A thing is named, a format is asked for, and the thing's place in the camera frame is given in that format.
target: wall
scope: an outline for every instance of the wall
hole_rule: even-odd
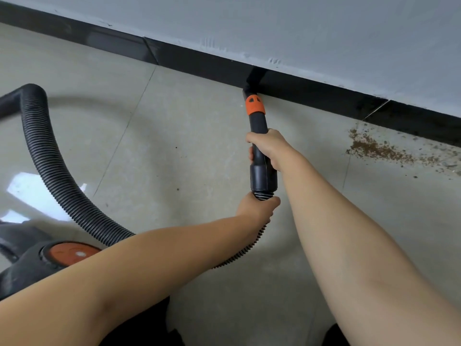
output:
[[[4,0],[461,117],[461,0]]]

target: skin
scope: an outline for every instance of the skin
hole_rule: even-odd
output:
[[[458,310],[383,228],[331,186],[278,131],[249,133],[247,141],[281,172],[306,257],[350,344],[461,345]]]
[[[251,193],[234,217],[135,235],[0,302],[5,345],[98,345],[116,326],[248,244],[278,197]]]

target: ribbed hose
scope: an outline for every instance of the ribbed hose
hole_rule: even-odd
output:
[[[0,97],[0,118],[20,111],[24,135],[32,161],[45,186],[58,204],[80,227],[106,246],[131,237],[133,232],[107,217],[80,190],[64,163],[50,122],[48,99],[44,89],[27,84]],[[260,200],[273,194],[255,193]],[[261,237],[261,228],[253,244],[240,250],[218,267],[227,265],[247,253]]]
[[[270,199],[274,196],[274,193],[262,193],[262,192],[253,192],[254,196],[259,199],[259,200],[267,200],[267,199]],[[234,262],[235,260],[239,259],[240,257],[242,257],[243,255],[245,255],[247,252],[250,251],[251,248],[254,247],[254,245],[256,244],[256,242],[259,240],[259,238],[261,238],[262,236],[262,233],[264,233],[264,230],[266,229],[266,225],[264,225],[258,232],[258,236],[256,237],[256,240],[250,244],[250,245],[247,245],[246,247],[244,247],[242,250],[240,250],[238,253],[236,253],[234,256],[232,256],[231,258],[228,258],[226,261],[224,261],[222,264],[216,266],[215,268],[218,268],[218,267],[223,267],[231,262]]]

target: tile floor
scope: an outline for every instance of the tile floor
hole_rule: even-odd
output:
[[[0,48],[0,94],[44,87],[78,185],[130,230],[230,216],[248,192],[239,88],[3,24]],[[268,125],[461,306],[461,150],[272,97],[265,104]],[[44,189],[19,116],[0,122],[0,143],[0,219],[91,241]],[[320,345],[333,323],[282,184],[277,195],[280,209],[245,258],[173,295],[168,323],[188,346]]]

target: black baseboard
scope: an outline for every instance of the black baseboard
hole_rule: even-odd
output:
[[[0,1],[0,22],[243,87],[253,66]],[[461,147],[461,118],[268,70],[258,91]]]

